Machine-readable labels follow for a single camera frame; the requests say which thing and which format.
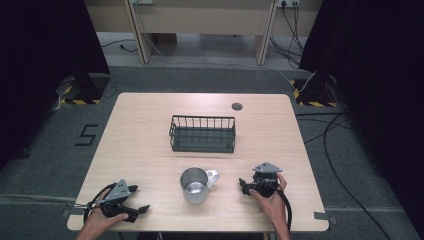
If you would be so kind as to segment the person's right hand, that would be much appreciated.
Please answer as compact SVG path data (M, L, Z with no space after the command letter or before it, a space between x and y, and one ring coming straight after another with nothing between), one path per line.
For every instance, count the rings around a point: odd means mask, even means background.
M273 227L275 225L287 225L285 203L277 192L271 197L265 198L254 190L251 196L259 202L259 211L267 216Z

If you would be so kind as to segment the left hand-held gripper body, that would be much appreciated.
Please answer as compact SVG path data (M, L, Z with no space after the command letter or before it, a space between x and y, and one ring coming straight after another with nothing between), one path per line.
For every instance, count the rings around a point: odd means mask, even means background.
M118 183L108 185L107 188L110 191L100 200L96 200L95 203L106 217L113 217L122 213L120 206L124 205L124 202L132 193L129 192L128 185L124 179L121 179Z

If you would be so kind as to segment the beige wooden desk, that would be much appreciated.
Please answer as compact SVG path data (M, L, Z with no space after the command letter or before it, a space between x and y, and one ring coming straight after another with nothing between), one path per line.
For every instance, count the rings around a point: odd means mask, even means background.
M279 8L277 0L83 0L98 32L128 32L143 64L156 34L251 36L256 63L265 63L269 38L311 32L323 0Z

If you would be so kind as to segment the grey tape strip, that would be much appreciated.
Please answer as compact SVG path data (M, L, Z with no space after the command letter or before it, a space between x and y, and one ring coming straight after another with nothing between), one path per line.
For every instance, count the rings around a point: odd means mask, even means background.
M71 203L66 203L62 212L63 217L69 217L71 215L83 215L85 207L80 205L73 205Z
M330 225L338 224L338 220L336 217L332 217L325 212L314 212L314 218L317 220L327 220Z

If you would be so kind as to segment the black stand base striped tape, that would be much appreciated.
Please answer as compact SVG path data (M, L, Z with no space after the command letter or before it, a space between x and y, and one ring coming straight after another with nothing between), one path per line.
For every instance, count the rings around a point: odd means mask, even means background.
M325 80L316 80L312 73L306 79L290 80L295 101L301 106L336 107L336 100Z
M57 88L58 104L97 105L109 83L110 75L89 73L84 80L69 76Z

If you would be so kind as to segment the black curtain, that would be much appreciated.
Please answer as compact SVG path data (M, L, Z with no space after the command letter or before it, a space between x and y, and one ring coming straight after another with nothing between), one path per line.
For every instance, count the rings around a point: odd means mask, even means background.
M84 0L0 0L0 170L30 143L65 78L108 71Z
M424 0L322 0L301 68L333 76L424 238Z

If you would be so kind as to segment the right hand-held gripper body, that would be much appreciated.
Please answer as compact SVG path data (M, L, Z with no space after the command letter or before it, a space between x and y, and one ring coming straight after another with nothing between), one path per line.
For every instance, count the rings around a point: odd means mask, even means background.
M277 174L282 171L269 162L264 162L253 168L253 189L262 197L269 198L278 188Z

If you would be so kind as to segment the silver metal cup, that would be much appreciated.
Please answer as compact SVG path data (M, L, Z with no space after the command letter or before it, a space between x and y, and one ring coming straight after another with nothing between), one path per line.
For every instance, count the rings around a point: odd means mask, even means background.
M180 177L180 186L185 200L194 205L201 204L208 196L209 189L220 178L217 170L204 170L199 167L186 169Z

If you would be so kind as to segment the person's left hand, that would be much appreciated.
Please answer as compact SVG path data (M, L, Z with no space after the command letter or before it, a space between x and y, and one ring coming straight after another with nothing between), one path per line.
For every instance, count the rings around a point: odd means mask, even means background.
M114 224L127 220L129 215L121 213L113 217L106 217L98 208L93 209L84 224L84 229L88 229L93 234L101 234Z

